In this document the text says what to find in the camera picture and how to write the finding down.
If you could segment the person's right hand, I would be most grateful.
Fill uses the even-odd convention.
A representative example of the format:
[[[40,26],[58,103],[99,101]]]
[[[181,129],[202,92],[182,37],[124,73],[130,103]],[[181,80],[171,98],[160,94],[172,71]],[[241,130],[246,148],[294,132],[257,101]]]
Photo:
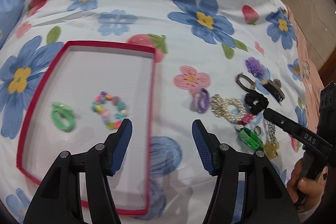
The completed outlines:
[[[305,202],[297,210],[299,213],[315,208],[320,203],[325,188],[325,179],[323,178],[323,174],[321,174],[319,179],[316,181],[306,177],[301,177],[302,170],[303,160],[300,159],[296,162],[291,173],[291,178],[287,184],[287,190],[293,203],[298,201],[298,192],[302,192],[306,195]]]

